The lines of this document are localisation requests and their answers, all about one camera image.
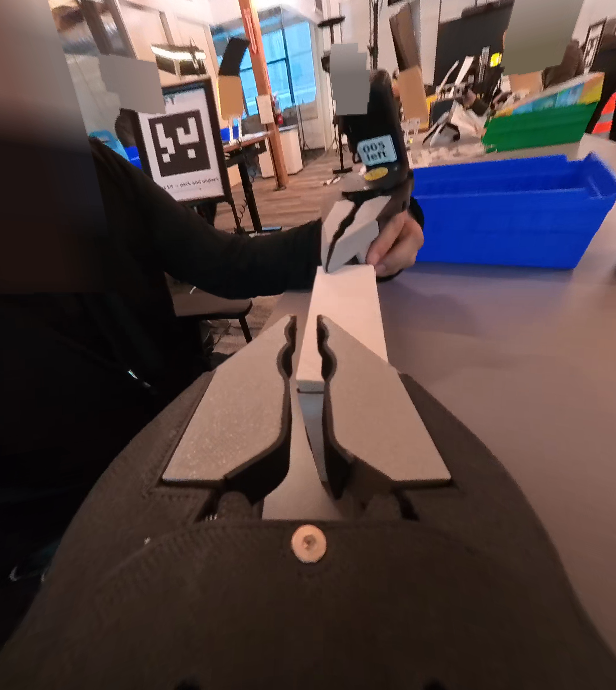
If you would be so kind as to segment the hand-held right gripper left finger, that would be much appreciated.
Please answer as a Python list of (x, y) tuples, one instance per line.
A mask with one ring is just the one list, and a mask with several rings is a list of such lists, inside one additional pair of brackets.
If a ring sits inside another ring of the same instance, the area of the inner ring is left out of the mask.
[(293, 315), (219, 365), (168, 462), (163, 484), (263, 501), (288, 473)]

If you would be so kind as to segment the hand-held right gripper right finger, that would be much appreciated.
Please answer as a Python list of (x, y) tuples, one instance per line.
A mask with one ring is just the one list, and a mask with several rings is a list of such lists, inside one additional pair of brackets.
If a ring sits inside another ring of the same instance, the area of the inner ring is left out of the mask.
[(398, 371), (331, 318), (316, 322), (326, 483), (356, 500), (441, 487), (451, 474)]

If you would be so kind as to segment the black framed sign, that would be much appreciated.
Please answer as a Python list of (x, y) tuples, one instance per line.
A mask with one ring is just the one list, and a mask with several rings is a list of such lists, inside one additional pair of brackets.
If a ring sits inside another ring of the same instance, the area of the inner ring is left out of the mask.
[(164, 113), (134, 115), (142, 170), (176, 202), (225, 202), (231, 186), (211, 78), (162, 93)]

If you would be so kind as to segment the orange traffic cone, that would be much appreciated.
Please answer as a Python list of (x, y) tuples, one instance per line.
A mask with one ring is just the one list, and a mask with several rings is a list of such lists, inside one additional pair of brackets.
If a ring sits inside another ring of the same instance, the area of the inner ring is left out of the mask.
[(604, 108), (602, 108), (597, 121), (595, 122), (591, 134), (593, 136), (601, 137), (604, 139), (609, 139), (611, 136), (611, 130), (613, 126), (613, 117), (616, 108), (616, 92), (613, 93)]

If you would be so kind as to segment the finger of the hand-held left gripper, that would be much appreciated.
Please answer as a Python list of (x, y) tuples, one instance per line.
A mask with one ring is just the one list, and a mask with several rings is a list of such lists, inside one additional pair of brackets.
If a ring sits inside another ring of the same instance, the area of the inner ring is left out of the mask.
[(391, 201), (390, 195), (376, 196), (355, 204), (338, 230), (330, 248), (329, 271), (338, 271), (347, 264), (364, 264), (370, 244), (380, 233), (380, 218)]
[(320, 258), (324, 272), (329, 272), (330, 248), (333, 245), (341, 223), (355, 209), (355, 204), (345, 198), (338, 199), (321, 220)]

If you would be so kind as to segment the colourful printed carton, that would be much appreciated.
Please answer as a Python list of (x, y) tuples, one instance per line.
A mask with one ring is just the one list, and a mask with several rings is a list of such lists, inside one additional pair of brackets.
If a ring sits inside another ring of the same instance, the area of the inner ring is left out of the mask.
[(605, 73), (585, 73), (546, 90), (529, 94), (511, 103), (508, 102), (495, 112), (495, 117), (596, 104), (601, 99), (604, 81)]

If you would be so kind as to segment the white cardboard mailer box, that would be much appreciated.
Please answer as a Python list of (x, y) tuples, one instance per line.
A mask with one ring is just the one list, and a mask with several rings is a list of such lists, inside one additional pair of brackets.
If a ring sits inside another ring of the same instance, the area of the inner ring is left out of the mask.
[(304, 426), (322, 483), (326, 483), (321, 429), (324, 378), (318, 350), (318, 316), (337, 323), (357, 341), (388, 361), (375, 270), (369, 265), (347, 265), (335, 272), (318, 269), (300, 340), (295, 380)]

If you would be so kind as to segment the person's left forearm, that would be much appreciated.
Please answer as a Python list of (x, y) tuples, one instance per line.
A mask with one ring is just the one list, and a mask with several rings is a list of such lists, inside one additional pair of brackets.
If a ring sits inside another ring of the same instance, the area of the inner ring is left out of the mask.
[(312, 287), (321, 264), (321, 222), (249, 237), (201, 219), (153, 234), (162, 267), (174, 279), (212, 295), (248, 299)]

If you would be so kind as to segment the small wooden-top desk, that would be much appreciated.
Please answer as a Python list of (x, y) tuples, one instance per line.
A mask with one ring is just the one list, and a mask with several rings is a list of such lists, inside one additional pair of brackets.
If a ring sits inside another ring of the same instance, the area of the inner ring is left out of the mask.
[[(253, 189), (254, 177), (251, 176), (250, 160), (251, 155), (264, 151), (269, 141), (269, 134), (258, 133), (246, 137), (241, 137), (236, 142), (228, 142), (224, 144), (224, 164), (226, 167), (226, 176), (228, 178), (228, 185), (231, 187), (232, 174), (231, 168), (237, 167), (240, 183), (244, 195), (244, 206), (241, 211), (237, 210), (233, 193), (231, 191), (226, 193), (226, 202), (229, 205), (233, 219), (235, 222), (235, 233), (237, 235), (249, 235), (252, 233), (262, 233), (266, 229), (262, 226), (258, 205), (255, 200)], [(249, 212), (251, 220), (251, 229), (246, 230), (242, 225), (242, 218)]]

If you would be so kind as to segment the black studio light panel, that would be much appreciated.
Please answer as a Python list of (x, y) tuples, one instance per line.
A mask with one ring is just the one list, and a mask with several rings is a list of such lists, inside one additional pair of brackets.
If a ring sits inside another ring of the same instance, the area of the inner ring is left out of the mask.
[(158, 70), (173, 74), (178, 79), (208, 74), (205, 64), (207, 55), (193, 43), (187, 46), (171, 43), (152, 44), (150, 50), (155, 56)]

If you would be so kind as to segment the green plastic bin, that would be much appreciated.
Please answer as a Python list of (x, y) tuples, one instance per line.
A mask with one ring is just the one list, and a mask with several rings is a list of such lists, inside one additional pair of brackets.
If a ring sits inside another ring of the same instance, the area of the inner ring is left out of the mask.
[(482, 142), (492, 152), (576, 143), (583, 137), (597, 102), (494, 117)]

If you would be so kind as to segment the person's left hand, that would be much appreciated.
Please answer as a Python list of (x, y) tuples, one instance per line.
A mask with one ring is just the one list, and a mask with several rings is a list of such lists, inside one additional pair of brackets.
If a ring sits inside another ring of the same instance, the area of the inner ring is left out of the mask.
[(365, 263), (372, 266), (379, 281), (395, 277), (410, 268), (424, 244), (421, 223), (410, 211), (392, 217), (370, 244)]

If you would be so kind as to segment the blue plastic bin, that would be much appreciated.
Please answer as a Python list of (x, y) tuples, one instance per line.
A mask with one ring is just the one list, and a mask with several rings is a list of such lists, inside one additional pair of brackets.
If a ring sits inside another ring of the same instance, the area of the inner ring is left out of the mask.
[(595, 153), (416, 168), (419, 263), (574, 269), (616, 202)]

